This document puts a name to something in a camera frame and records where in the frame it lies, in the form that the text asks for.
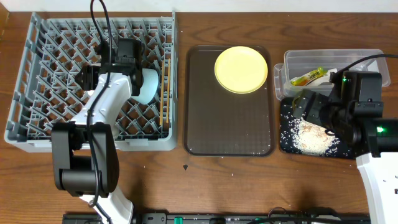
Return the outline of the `white napkin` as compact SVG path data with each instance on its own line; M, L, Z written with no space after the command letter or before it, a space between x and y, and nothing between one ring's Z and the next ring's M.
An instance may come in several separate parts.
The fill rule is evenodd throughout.
M330 75L331 73L336 73L337 69L330 69L322 77L316 78L309 82L307 86L321 86L321 85L328 85L330 82Z

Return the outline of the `green snack wrapper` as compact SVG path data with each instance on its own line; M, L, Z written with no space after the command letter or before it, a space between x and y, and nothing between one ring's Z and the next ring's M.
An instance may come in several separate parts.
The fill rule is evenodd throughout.
M312 70L300 77L295 77L290 80L290 83L293 86L305 86L311 83L312 81L323 77L327 73L323 67L318 67L316 70Z

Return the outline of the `light blue bowl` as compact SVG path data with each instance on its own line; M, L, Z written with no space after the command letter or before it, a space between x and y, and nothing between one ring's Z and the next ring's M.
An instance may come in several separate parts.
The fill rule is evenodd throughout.
M143 68L143 84L140 88L140 93L138 96L131 96L133 100L136 100L138 103L147 105L154 98L158 84L159 84L159 76L156 70Z

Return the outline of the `wooden chopstick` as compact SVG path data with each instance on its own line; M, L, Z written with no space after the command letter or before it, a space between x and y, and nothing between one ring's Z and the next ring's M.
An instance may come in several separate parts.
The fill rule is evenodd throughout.
M164 114L164 77L165 77L165 61L162 61L161 77L160 77L160 125L163 125Z
M168 59L168 71L167 71L167 97L166 97L166 123L169 124L170 118L170 82L171 82L171 59Z

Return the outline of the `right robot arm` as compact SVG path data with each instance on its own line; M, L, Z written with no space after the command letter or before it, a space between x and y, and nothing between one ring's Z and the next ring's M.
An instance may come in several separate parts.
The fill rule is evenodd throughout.
M397 120L383 118L382 77L345 70L330 75L328 96L309 89L293 100L296 118L347 144L366 190L371 223L397 223Z

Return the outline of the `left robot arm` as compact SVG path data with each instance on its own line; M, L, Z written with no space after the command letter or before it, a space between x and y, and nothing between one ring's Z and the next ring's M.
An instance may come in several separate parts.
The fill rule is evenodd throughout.
M93 207L102 223L132 223L134 205L118 187L116 118L125 102L138 95L142 74L142 42L122 38L117 49L102 42L100 63L85 65L76 82L91 90L86 104L67 122L51 130L55 186Z

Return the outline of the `clear plastic bin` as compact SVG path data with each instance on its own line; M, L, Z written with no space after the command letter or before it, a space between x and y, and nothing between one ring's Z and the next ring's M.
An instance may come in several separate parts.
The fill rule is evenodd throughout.
M284 54L284 63L274 66L275 95L278 100L294 97L303 89L328 96L333 84L321 86L293 86L290 80L300 77L318 67L325 70L336 68L340 70L349 64L370 55L382 54L379 49L316 49L288 50Z

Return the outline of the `yellow plate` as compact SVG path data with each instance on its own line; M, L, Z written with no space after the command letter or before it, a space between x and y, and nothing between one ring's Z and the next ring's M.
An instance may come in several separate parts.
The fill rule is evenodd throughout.
M235 46L220 53L214 72L224 89L236 94L248 94L265 84L269 69L266 59L257 50Z

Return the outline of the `grey dish rack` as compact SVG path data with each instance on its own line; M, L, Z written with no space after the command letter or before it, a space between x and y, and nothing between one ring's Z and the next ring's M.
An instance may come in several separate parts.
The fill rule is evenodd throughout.
M116 147L122 151L169 151L177 145L177 16L43 19L33 13L22 53L4 133L5 141L26 152L50 152L50 133L57 122L78 114L90 94L75 76L97 63L102 40L140 40L142 66L156 70L157 92L143 105L130 99L116 118ZM167 71L171 59L170 123L166 123ZM160 125L160 77L165 61L164 114Z

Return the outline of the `dark brown serving tray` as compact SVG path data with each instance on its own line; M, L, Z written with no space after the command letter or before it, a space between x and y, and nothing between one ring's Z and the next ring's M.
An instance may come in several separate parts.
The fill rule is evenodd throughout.
M266 157L275 143L272 83L232 93L217 81L214 66L225 45L197 45L187 53L183 145L194 156Z

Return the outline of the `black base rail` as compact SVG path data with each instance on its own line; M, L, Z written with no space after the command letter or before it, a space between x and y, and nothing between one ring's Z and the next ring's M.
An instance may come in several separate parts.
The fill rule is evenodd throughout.
M307 211L289 211L282 207L257 215L142 213L132 216L131 224L245 224L245 223L370 223L369 215L339 214L332 208L317 207Z

